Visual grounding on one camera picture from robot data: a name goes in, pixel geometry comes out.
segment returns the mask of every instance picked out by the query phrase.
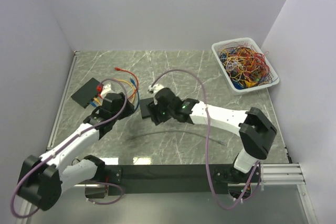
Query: metal frame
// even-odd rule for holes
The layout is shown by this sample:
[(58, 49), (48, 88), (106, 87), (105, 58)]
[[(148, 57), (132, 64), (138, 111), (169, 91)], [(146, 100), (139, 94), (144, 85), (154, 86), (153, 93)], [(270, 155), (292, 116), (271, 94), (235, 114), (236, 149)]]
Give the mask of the metal frame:
[[(55, 118), (55, 123), (52, 128), (52, 132), (50, 135), (50, 139), (48, 142), (47, 150), (52, 148), (54, 145), (55, 136), (57, 133), (57, 128), (59, 125), (59, 118), (64, 109), (65, 98), (68, 91), (68, 86), (71, 80), (72, 73), (75, 68), (75, 63), (77, 61), (77, 57), (79, 56), (80, 51), (74, 52), (74, 59), (72, 61), (69, 75), (67, 78), (67, 82), (65, 85), (65, 89), (62, 95), (62, 99), (60, 102), (60, 106)], [(264, 185), (297, 185), (298, 191), (300, 194), (300, 198), (302, 201), (302, 205), (308, 220), (309, 224), (318, 224), (317, 218), (315, 216), (315, 211), (313, 205), (311, 203), (310, 197), (308, 195), (308, 191), (306, 188), (306, 182), (304, 180), (301, 168), (299, 164), (262, 164), (261, 166), (261, 187)], [(244, 184), (229, 184), (229, 186), (243, 186)], [(97, 184), (79, 184), (75, 185), (76, 188), (85, 187), (85, 188), (101, 188), (102, 185)], [(33, 210), (33, 206), (31, 203), (26, 200), (23, 201), (20, 209), (20, 214), (27, 214)], [(29, 224), (29, 219), (17, 219), (16, 224)]]

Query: red cable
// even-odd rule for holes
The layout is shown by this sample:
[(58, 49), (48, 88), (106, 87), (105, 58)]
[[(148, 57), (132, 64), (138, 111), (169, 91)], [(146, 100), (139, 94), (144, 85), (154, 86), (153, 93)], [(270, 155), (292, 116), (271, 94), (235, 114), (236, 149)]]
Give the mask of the red cable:
[(136, 89), (134, 90), (134, 92), (128, 97), (128, 99), (130, 99), (132, 96), (134, 96), (137, 92), (137, 90), (139, 89), (139, 80), (138, 78), (136, 77), (135, 74), (133, 74), (131, 71), (128, 71), (128, 70), (125, 70), (125, 69), (122, 69), (122, 68), (114, 68), (116, 71), (123, 71), (123, 72), (126, 72), (126, 73), (130, 73), (131, 75), (134, 76), (135, 80), (137, 81), (137, 85), (136, 85)]

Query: marble tabletop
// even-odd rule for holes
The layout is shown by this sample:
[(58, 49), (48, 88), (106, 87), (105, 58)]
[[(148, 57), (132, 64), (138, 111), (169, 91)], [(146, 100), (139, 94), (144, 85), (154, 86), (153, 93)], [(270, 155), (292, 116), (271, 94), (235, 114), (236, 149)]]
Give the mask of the marble tabletop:
[[(116, 78), (129, 80), (130, 75), (114, 70), (124, 68), (134, 72), (140, 83), (140, 98), (149, 98), (148, 86), (159, 74), (171, 68), (183, 68), (197, 74), (205, 83), (208, 103), (232, 110), (260, 108), (279, 130), (275, 112), (267, 89), (233, 96), (219, 71), (211, 51), (81, 51), (76, 63), (64, 100), (64, 108), (59, 117), (52, 146), (67, 138), (82, 120), (93, 110), (86, 109), (71, 99), (71, 95), (92, 77), (97, 80)], [(193, 77), (180, 72), (165, 75), (159, 83), (172, 89), (181, 99), (202, 100), (202, 91)], [(173, 119), (155, 126), (150, 119), (142, 119), (140, 110), (132, 116), (118, 121), (113, 129), (99, 142), (87, 148), (79, 158), (94, 155), (104, 158), (110, 164), (204, 164), (205, 140), (203, 137), (183, 132), (166, 132), (133, 138), (154, 131), (181, 130), (205, 135), (205, 125), (179, 123)], [(224, 142), (209, 144), (211, 163), (232, 163), (243, 145), (238, 136), (212, 128), (211, 137)], [(265, 163), (288, 163), (286, 149), (281, 134), (277, 134)]]

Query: floor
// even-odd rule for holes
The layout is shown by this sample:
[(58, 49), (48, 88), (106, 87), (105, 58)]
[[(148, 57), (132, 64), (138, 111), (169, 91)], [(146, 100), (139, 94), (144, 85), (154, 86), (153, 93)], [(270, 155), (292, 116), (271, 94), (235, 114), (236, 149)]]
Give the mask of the floor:
[[(114, 67), (134, 72), (140, 82), (141, 99), (149, 98), (148, 86), (154, 78), (167, 69), (183, 68), (197, 74), (205, 83), (208, 103), (232, 110), (249, 110), (252, 106), (260, 108), (279, 132), (272, 102), (267, 89), (242, 96), (233, 96), (219, 71), (211, 51), (81, 51), (69, 82), (64, 108), (59, 118), (52, 146), (55, 147), (67, 138), (91, 113), (92, 106), (86, 109), (71, 99), (71, 95), (92, 77), (97, 80), (117, 78), (129, 80), (127, 73), (117, 72)], [(181, 99), (202, 100), (202, 92), (196, 80), (184, 73), (169, 73), (160, 83), (172, 89)], [(114, 84), (116, 91), (121, 88)], [(109, 160), (109, 164), (204, 164), (204, 138), (182, 132), (167, 132), (136, 137), (156, 131), (192, 131), (205, 135), (206, 126), (182, 124), (170, 119), (155, 126), (150, 119), (141, 119), (138, 110), (131, 117), (118, 121), (113, 129), (98, 143), (87, 148), (79, 157), (94, 155)], [(238, 136), (211, 129), (211, 137), (224, 142), (220, 145), (210, 143), (211, 163), (232, 163), (242, 149)], [(265, 163), (288, 163), (287, 152), (281, 134), (277, 134)]]

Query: white wall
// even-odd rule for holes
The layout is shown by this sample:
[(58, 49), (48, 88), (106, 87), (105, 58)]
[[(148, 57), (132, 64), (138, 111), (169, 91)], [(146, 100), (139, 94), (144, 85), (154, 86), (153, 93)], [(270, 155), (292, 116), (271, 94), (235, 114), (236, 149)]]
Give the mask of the white wall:
[(0, 0), (0, 222), (23, 160), (48, 144), (73, 53), (44, 0)]
[(285, 0), (48, 0), (76, 50), (210, 49), (262, 44)]
[(287, 0), (263, 50), (280, 76), (271, 97), (320, 223), (336, 220), (336, 0)]

